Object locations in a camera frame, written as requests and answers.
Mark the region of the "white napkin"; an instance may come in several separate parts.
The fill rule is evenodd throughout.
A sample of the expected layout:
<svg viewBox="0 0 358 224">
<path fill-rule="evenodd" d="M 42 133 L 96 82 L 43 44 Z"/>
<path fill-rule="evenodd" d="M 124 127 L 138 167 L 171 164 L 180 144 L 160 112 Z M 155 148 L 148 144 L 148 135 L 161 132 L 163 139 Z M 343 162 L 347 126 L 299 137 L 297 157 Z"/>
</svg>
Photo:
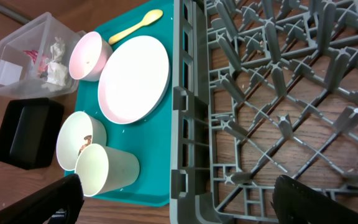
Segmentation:
<svg viewBox="0 0 358 224">
<path fill-rule="evenodd" d="M 41 85 L 49 91 L 58 91 L 65 87 L 68 76 L 68 67 L 62 64 L 66 52 L 66 45 L 62 38 L 55 37 L 50 47 L 52 58 L 47 63 L 47 81 Z"/>
</svg>

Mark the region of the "red snack wrapper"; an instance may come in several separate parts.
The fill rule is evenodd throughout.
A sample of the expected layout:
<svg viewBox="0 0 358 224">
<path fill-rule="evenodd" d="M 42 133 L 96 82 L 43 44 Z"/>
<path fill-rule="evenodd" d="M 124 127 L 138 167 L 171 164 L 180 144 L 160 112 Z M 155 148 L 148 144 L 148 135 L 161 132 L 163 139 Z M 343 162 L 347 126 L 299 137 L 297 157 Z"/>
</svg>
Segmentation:
<svg viewBox="0 0 358 224">
<path fill-rule="evenodd" d="M 48 76 L 48 64 L 51 59 L 46 55 L 39 57 L 39 52 L 37 50 L 24 50 L 23 53 L 32 59 L 34 65 L 38 65 L 37 76 L 41 79 L 46 79 Z"/>
</svg>

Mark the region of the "white plastic cup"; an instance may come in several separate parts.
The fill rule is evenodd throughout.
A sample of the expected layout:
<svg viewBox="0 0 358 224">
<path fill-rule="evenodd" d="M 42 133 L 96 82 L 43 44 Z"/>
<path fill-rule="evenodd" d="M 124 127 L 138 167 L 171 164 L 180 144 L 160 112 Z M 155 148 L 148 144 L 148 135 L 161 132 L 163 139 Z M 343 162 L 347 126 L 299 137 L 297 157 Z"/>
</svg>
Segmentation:
<svg viewBox="0 0 358 224">
<path fill-rule="evenodd" d="M 100 144 L 90 144 L 79 155 L 75 173 L 83 194 L 93 197 L 133 184 L 140 173 L 135 155 Z"/>
</svg>

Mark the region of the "brown food scrap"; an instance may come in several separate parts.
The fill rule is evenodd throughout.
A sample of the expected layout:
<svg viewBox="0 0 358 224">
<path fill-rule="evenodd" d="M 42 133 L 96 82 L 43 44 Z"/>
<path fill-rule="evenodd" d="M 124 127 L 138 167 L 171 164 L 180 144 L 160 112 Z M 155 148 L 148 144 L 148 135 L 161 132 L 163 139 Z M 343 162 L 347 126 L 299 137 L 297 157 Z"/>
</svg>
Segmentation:
<svg viewBox="0 0 358 224">
<path fill-rule="evenodd" d="M 83 150 L 92 143 L 92 135 L 87 135 L 83 139 L 85 140 L 85 143 L 80 147 L 78 155 L 80 155 Z"/>
</svg>

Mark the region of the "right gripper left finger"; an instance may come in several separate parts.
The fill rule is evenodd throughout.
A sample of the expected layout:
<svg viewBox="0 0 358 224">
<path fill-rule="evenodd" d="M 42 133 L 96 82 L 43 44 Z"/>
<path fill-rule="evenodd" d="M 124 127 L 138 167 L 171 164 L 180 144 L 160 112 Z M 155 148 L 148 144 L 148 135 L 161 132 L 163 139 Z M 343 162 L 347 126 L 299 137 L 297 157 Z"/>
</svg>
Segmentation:
<svg viewBox="0 0 358 224">
<path fill-rule="evenodd" d="M 80 178 L 70 174 L 0 210 L 0 223 L 76 223 L 83 203 Z"/>
</svg>

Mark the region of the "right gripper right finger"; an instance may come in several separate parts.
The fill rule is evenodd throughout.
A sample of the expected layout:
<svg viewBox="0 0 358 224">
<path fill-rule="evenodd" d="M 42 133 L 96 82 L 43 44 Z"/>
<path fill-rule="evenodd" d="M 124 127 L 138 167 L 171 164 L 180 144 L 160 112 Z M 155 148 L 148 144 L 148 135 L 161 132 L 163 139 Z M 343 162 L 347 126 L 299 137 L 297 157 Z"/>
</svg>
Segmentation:
<svg viewBox="0 0 358 224">
<path fill-rule="evenodd" d="M 358 223 L 357 212 L 287 175 L 277 177 L 272 197 L 279 223 Z"/>
</svg>

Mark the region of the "yellow plastic spoon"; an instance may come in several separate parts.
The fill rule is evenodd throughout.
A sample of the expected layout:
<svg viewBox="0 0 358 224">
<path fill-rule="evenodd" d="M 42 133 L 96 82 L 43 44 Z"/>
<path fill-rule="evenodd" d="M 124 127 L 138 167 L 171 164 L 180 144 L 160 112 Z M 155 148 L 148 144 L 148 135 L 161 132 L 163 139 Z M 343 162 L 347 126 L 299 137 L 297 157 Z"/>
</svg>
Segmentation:
<svg viewBox="0 0 358 224">
<path fill-rule="evenodd" d="M 111 36 L 108 40 L 109 45 L 113 45 L 116 42 L 119 42 L 123 38 L 127 37 L 128 35 L 132 34 L 136 30 L 140 29 L 141 27 L 151 25 L 152 23 L 156 22 L 163 16 L 163 11 L 161 9 L 153 9 L 145 14 L 143 19 L 138 22 L 137 24 L 133 25 L 126 30 L 123 30 L 117 34 Z"/>
</svg>

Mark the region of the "small white bowl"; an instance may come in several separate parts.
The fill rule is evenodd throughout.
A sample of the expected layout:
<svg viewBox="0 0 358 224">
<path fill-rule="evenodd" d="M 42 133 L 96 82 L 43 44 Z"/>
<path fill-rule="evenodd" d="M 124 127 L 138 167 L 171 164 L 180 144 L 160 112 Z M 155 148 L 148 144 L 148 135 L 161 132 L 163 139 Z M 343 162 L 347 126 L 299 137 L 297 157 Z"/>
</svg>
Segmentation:
<svg viewBox="0 0 358 224">
<path fill-rule="evenodd" d="M 92 143 L 107 143 L 106 128 L 99 120 L 83 111 L 69 115 L 60 129 L 56 144 L 57 160 L 62 169 L 75 170 L 78 151 L 87 135 L 92 135 Z"/>
</svg>

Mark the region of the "large white plate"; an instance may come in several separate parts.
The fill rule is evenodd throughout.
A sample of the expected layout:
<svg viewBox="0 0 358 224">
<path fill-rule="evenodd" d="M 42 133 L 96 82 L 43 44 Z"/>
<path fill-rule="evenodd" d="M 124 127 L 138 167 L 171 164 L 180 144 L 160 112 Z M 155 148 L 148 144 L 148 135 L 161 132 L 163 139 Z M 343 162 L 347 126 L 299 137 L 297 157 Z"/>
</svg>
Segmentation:
<svg viewBox="0 0 358 224">
<path fill-rule="evenodd" d="M 141 35 L 121 44 L 106 62 L 98 84 L 98 103 L 112 123 L 130 124 L 150 114 L 170 81 L 164 45 Z"/>
</svg>

